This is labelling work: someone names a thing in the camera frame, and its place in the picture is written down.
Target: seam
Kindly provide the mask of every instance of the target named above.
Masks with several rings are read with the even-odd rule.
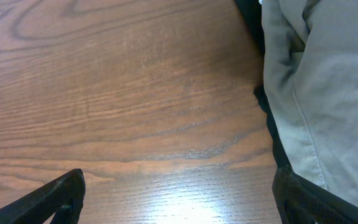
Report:
[[[306,121],[306,118],[305,118],[305,116],[304,116],[304,114],[303,114],[303,112],[302,112],[302,109],[301,109],[301,107],[300,107],[299,104],[298,104],[298,100],[296,99],[296,94],[295,94],[295,82],[294,82],[294,89],[293,89],[293,98],[294,98],[294,100],[295,100],[296,107],[298,108],[299,113],[300,113],[300,115],[301,115],[301,117],[302,117],[302,120],[303,120],[304,124],[306,125],[306,130],[308,131],[309,140],[310,140],[310,143],[311,143],[311,148],[312,148],[312,150],[313,150],[314,159],[316,160],[318,169],[319,169],[319,171],[320,171],[320,178],[321,178],[321,180],[323,181],[324,189],[327,190],[326,180],[325,180],[325,178],[324,178],[323,170],[321,169],[320,161],[319,161],[318,158],[317,158],[317,152],[316,152],[316,149],[314,148],[314,143],[313,143],[313,139],[312,139],[311,134],[310,134],[308,122]]]

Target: person's leg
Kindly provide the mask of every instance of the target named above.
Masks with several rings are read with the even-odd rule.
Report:
[[[264,83],[293,170],[358,206],[358,1],[264,0]]]
[[[285,154],[283,144],[281,143],[280,136],[278,135],[277,126],[274,121],[272,110],[270,109],[269,102],[264,90],[264,86],[261,85],[254,90],[254,95],[258,99],[260,108],[266,113],[266,125],[267,129],[273,139],[273,157],[278,168],[290,168],[291,164]]]

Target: wood grain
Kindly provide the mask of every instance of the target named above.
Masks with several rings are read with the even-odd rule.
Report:
[[[278,223],[262,63],[232,1],[0,0],[0,207],[82,168],[80,223]]]

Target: table surface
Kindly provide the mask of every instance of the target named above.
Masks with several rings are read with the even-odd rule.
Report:
[[[0,207],[73,168],[80,223],[279,223],[232,1],[0,0]]]

